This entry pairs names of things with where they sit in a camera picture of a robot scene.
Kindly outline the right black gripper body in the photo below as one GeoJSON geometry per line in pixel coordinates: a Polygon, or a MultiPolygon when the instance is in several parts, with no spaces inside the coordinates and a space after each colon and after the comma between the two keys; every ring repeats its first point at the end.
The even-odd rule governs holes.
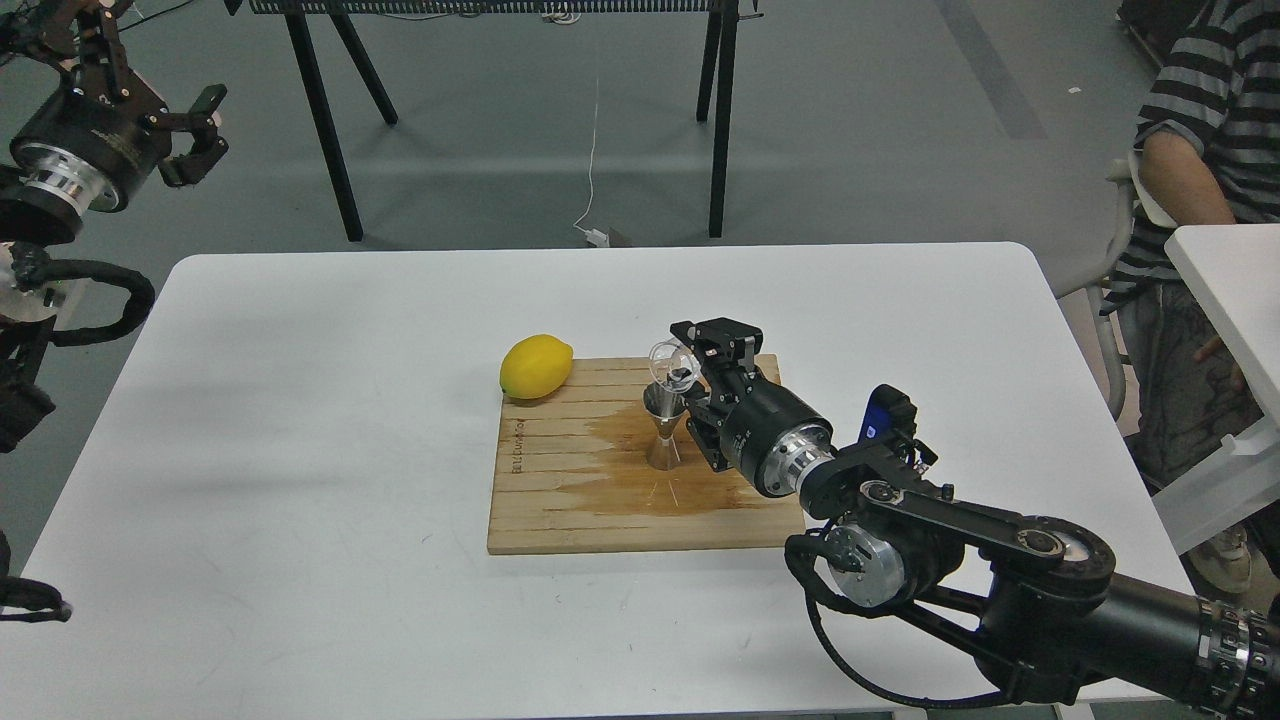
{"type": "Polygon", "coordinates": [[[730,469],[762,496],[780,498],[800,492],[820,464],[836,457],[831,424],[759,369],[749,386],[707,389],[698,382],[690,395],[709,395],[712,406],[726,413],[719,442],[730,469]]]}

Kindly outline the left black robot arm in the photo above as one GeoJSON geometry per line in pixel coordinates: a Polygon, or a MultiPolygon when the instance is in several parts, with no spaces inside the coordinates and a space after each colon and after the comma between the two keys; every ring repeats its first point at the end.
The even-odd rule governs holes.
{"type": "Polygon", "coordinates": [[[147,319],[154,283],[111,263],[58,259],[87,211],[124,210],[159,173],[197,184],[225,156],[223,85],[187,111],[137,72],[120,38],[127,1],[33,1],[3,15],[3,56],[52,68],[59,85],[22,126],[3,168],[1,446],[13,451],[55,409],[36,379],[50,346],[127,337],[147,319]]]}

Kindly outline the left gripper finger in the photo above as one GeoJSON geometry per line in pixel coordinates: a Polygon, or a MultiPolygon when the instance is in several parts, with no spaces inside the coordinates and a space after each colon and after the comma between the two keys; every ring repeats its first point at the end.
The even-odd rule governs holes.
{"type": "Polygon", "coordinates": [[[51,67],[61,87],[128,117],[166,111],[166,101],[129,64],[119,19],[132,1],[23,1],[20,55],[51,67]]]}
{"type": "Polygon", "coordinates": [[[210,85],[187,113],[154,111],[145,117],[145,127],[151,131],[187,133],[193,140],[187,154],[164,156],[157,161],[157,169],[168,187],[197,184],[228,152],[229,145],[219,135],[218,117],[227,92],[225,85],[210,85]]]}

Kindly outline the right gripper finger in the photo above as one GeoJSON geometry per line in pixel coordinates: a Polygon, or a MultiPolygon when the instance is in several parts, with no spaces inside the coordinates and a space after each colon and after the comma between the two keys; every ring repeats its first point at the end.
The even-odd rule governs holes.
{"type": "Polygon", "coordinates": [[[684,401],[689,414],[687,430],[707,464],[717,473],[728,470],[731,461],[721,447],[726,413],[712,406],[709,395],[685,395],[684,401]]]}
{"type": "Polygon", "coordinates": [[[763,346],[760,328],[728,318],[676,322],[672,336],[690,348],[709,386],[749,386],[756,378],[756,352],[763,346]]]}

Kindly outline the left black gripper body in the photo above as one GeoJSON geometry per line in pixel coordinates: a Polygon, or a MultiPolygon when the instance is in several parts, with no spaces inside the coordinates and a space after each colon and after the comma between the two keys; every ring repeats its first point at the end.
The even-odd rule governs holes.
{"type": "Polygon", "coordinates": [[[10,200],[65,217],[123,211],[172,151],[170,135],[145,128],[142,119],[84,95],[55,92],[10,143],[20,170],[10,200]]]}

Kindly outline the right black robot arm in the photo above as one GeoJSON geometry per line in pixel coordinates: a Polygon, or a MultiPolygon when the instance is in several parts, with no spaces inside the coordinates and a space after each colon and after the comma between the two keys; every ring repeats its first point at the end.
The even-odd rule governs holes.
{"type": "Polygon", "coordinates": [[[1277,716],[1277,619],[1117,574],[1096,533],[955,498],[924,477],[936,454],[916,407],[876,387],[855,445],[756,365],[762,332],[717,318],[677,322],[675,366],[655,379],[681,396],[714,471],[740,471],[765,497],[796,495],[818,527],[783,559],[833,664],[870,693],[918,708],[1075,702],[1119,679],[1219,719],[1277,716]],[[973,657],[993,691],[933,701],[888,691],[851,667],[820,612],[896,618],[973,657]]]}

